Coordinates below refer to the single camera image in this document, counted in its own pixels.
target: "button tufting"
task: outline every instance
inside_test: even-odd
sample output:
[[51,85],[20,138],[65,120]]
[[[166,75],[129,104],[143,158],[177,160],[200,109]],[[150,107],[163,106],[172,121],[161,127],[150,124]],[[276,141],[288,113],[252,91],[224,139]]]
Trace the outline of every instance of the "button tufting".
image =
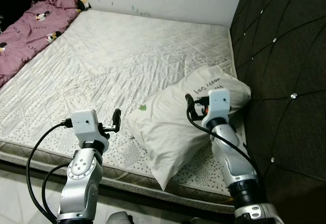
[[292,99],[295,99],[295,98],[297,98],[297,94],[296,94],[296,93],[292,93],[290,97],[291,97]]

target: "black cable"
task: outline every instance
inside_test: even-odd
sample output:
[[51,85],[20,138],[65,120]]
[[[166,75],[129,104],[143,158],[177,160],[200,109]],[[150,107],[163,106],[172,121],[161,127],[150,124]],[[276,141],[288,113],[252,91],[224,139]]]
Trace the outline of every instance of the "black cable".
[[191,110],[191,106],[188,106],[188,108],[187,108],[187,118],[188,118],[189,122],[190,122],[193,126],[195,126],[196,128],[198,128],[199,130],[202,130],[202,131],[204,131],[204,132],[206,132],[206,133],[208,133],[208,134],[210,134],[210,135],[212,135],[212,136],[214,136],[214,137],[216,137],[216,138],[222,140],[222,141],[225,142],[227,145],[229,145],[232,149],[234,149],[236,152],[238,152],[240,155],[242,155],[242,156],[243,156],[243,157],[244,157],[244,158],[245,158],[245,159],[246,159],[246,160],[247,160],[247,161],[252,165],[252,167],[255,169],[256,174],[257,174],[257,177],[258,177],[258,181],[259,181],[259,183],[261,184],[261,186],[263,186],[263,180],[262,180],[262,177],[261,177],[260,172],[258,171],[258,167],[257,167],[256,164],[254,163],[254,161],[252,161],[251,158],[249,158],[248,155],[246,155],[243,151],[241,151],[237,146],[234,146],[231,142],[227,141],[225,138],[223,138],[223,137],[217,135],[216,133],[214,133],[214,132],[212,132],[212,131],[210,131],[210,130],[207,130],[207,129],[204,128],[204,127],[201,127],[201,126],[197,125],[197,124],[196,124],[196,123],[191,119],[191,117],[190,117],[190,115],[189,115],[190,110]]
[[62,168],[62,167],[66,167],[68,166],[69,163],[66,163],[66,164],[62,164],[62,165],[59,165],[55,168],[53,168],[51,171],[49,171],[49,173],[46,175],[46,177],[44,178],[44,181],[43,181],[43,184],[42,184],[42,202],[43,202],[43,206],[45,208],[45,210],[47,211],[47,213],[49,215],[51,215],[54,219],[57,219],[57,217],[52,213],[52,211],[50,210],[49,206],[47,205],[47,202],[46,202],[46,198],[45,198],[45,190],[46,190],[46,183],[47,183],[47,180],[48,178],[51,176],[51,174],[53,174],[53,172],[55,172],[56,170]]
[[35,198],[35,195],[33,193],[33,189],[32,189],[32,185],[31,185],[31,175],[30,175],[30,165],[31,165],[31,160],[32,160],[32,156],[34,155],[35,151],[37,150],[37,147],[40,145],[40,143],[44,140],[44,138],[50,133],[52,132],[54,129],[60,127],[60,126],[64,126],[65,123],[62,122],[60,124],[55,125],[54,127],[52,127],[51,129],[49,129],[46,133],[44,133],[44,135],[38,140],[38,142],[35,144],[28,160],[27,160],[27,164],[26,164],[26,180],[27,180],[27,187],[29,189],[29,193],[31,196],[31,199],[34,203],[34,205],[38,208],[38,210],[53,224],[57,223],[57,219],[53,218],[53,216],[51,216],[49,213],[47,213],[43,207],[39,204],[39,202],[37,201],[37,199]]

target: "white tile floor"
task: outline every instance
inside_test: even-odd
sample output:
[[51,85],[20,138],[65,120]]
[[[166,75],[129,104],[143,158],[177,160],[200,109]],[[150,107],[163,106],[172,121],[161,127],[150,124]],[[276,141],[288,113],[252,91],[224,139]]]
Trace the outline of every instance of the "white tile floor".
[[[32,179],[36,198],[41,202],[42,180]],[[48,182],[47,201],[53,213],[57,212],[63,185]],[[105,224],[113,213],[126,211],[133,216],[135,224],[177,224],[192,219],[190,216],[176,214],[136,205],[130,202],[100,196],[94,224]],[[200,221],[198,224],[215,224],[216,222]],[[50,223],[34,206],[26,185],[26,177],[0,170],[0,223],[1,224],[47,224]]]

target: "white quilted mattress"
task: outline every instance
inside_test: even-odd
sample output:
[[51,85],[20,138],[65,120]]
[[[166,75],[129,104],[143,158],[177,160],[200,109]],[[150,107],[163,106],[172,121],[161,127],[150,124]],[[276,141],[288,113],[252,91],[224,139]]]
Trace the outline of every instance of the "white quilted mattress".
[[[0,89],[0,142],[31,148],[46,130],[75,110],[93,108],[99,122],[108,125],[119,108],[121,131],[111,133],[103,164],[152,177],[146,150],[129,135],[125,118],[149,97],[204,64],[218,64],[236,76],[226,27],[82,12],[62,36]],[[172,180],[228,195],[209,147]],[[77,148],[72,129],[64,128],[55,130],[39,147],[70,158]]]

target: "pillowcase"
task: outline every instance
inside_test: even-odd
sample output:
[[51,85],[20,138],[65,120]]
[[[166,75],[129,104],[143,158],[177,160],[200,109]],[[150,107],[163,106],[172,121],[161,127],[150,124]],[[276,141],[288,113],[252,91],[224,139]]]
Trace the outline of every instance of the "pillowcase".
[[219,66],[204,66],[157,93],[128,115],[127,126],[146,148],[147,163],[163,190],[169,179],[210,140],[207,133],[188,121],[185,95],[189,93],[195,100],[208,96],[209,90],[220,88],[230,91],[232,110],[229,117],[251,98],[246,84],[224,73]]

